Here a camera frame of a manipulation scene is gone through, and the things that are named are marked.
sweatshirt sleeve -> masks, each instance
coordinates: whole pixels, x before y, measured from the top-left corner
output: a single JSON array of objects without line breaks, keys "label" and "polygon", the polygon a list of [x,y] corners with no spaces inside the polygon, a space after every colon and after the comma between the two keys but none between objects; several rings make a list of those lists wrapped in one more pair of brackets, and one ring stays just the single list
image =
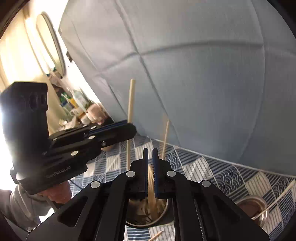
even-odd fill
[{"label": "sweatshirt sleeve", "polygon": [[41,195],[29,195],[21,185],[14,192],[0,190],[0,210],[19,227],[31,230],[40,224],[39,216],[45,216],[50,204]]}]

beige curtain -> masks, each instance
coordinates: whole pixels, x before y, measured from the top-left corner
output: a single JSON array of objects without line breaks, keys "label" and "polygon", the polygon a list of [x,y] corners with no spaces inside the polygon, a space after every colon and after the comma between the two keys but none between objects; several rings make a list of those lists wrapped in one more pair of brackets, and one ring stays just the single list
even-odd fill
[{"label": "beige curtain", "polygon": [[44,65],[37,60],[25,26],[21,10],[0,39],[0,90],[14,81],[44,82],[48,85],[47,122],[50,134],[59,128],[59,119],[65,117],[59,99],[44,73]]}]

person's arm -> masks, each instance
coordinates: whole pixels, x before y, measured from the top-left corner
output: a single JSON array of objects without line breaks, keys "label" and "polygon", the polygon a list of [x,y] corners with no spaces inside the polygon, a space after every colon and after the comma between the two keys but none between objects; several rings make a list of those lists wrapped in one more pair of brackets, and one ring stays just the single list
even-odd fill
[{"label": "person's arm", "polygon": [[14,192],[0,190],[0,211],[12,222],[24,229],[40,224],[39,216],[45,216],[51,206],[47,197],[58,203],[66,203],[72,194],[68,182],[61,183],[36,195],[29,195],[21,185]]}]

metal bolt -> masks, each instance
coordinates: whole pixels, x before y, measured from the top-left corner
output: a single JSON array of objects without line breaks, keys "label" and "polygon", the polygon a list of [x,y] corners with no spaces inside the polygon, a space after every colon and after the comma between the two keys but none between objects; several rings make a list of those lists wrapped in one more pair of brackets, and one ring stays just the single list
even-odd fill
[{"label": "metal bolt", "polygon": [[127,177],[133,177],[135,174],[136,174],[136,173],[135,173],[134,171],[128,171],[128,172],[126,173],[126,176],[127,176]]},{"label": "metal bolt", "polygon": [[99,186],[100,186],[100,182],[98,182],[98,181],[94,181],[91,183],[92,188],[98,188]]},{"label": "metal bolt", "polygon": [[176,175],[176,172],[174,172],[174,171],[168,171],[168,172],[167,172],[167,175],[168,175],[169,177],[174,177],[174,176]]},{"label": "metal bolt", "polygon": [[211,182],[208,181],[208,180],[204,180],[204,181],[202,181],[202,185],[203,185],[204,187],[208,188],[209,186],[211,186]]},{"label": "metal bolt", "polygon": [[78,151],[74,151],[74,152],[71,153],[71,156],[75,156],[77,154],[78,154]]}]

patterned tablecloth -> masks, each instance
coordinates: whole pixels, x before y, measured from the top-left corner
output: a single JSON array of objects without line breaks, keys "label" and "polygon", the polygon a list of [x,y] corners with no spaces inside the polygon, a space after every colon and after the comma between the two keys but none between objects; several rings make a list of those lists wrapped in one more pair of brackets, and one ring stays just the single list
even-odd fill
[{"label": "patterned tablecloth", "polygon": [[[131,144],[131,161],[141,159],[143,148],[149,150],[149,164],[152,163],[152,149],[162,150],[162,143],[147,137],[135,136]],[[202,156],[195,152],[171,145],[166,146],[165,159],[170,162],[173,170],[185,175],[189,180],[200,182],[208,179],[220,188],[234,202],[239,199],[257,195],[271,204],[293,180],[292,177],[276,175],[266,171],[219,161]],[[97,158],[89,161],[88,170],[73,178],[78,186],[85,187],[93,180],[108,182],[120,173],[126,171],[126,142],[117,144],[111,151],[102,152]],[[73,195],[80,189],[70,183]],[[273,241],[287,225],[295,211],[296,185],[288,191],[270,210],[264,230]],[[156,239],[159,241],[174,241],[174,224],[157,226],[147,229],[126,227],[124,241],[146,241],[160,230],[163,233]]]}]

